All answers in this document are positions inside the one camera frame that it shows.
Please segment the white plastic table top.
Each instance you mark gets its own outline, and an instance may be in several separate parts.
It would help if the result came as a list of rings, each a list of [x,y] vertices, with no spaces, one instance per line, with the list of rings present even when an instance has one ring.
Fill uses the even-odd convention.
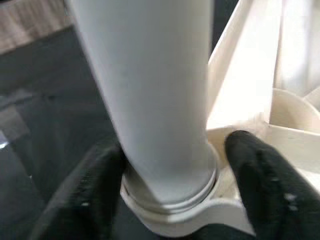
[[[224,151],[228,134],[253,133],[277,148],[320,194],[320,85],[301,97],[275,87],[283,0],[239,0],[208,62],[207,137],[215,163],[215,182],[196,205],[167,205],[181,187],[163,170],[156,189],[139,176],[134,163],[123,177],[121,196],[138,219],[164,237],[183,237],[223,224],[253,235],[239,189]]]

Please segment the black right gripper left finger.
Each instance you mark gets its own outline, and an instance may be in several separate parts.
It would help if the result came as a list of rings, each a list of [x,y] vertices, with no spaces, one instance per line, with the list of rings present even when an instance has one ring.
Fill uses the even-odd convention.
[[[155,240],[120,200],[126,166],[120,144],[94,146],[52,196],[28,240]]]

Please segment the beige cloth covered table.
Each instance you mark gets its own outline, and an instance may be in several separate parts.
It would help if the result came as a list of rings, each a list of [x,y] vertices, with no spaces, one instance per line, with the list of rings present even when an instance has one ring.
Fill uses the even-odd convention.
[[[0,55],[71,25],[67,0],[0,0]]]

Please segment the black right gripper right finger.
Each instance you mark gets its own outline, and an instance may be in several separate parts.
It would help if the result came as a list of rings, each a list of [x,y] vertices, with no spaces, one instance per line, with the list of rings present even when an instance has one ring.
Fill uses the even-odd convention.
[[[320,194],[276,148],[236,130],[224,150],[257,240],[320,240]]]

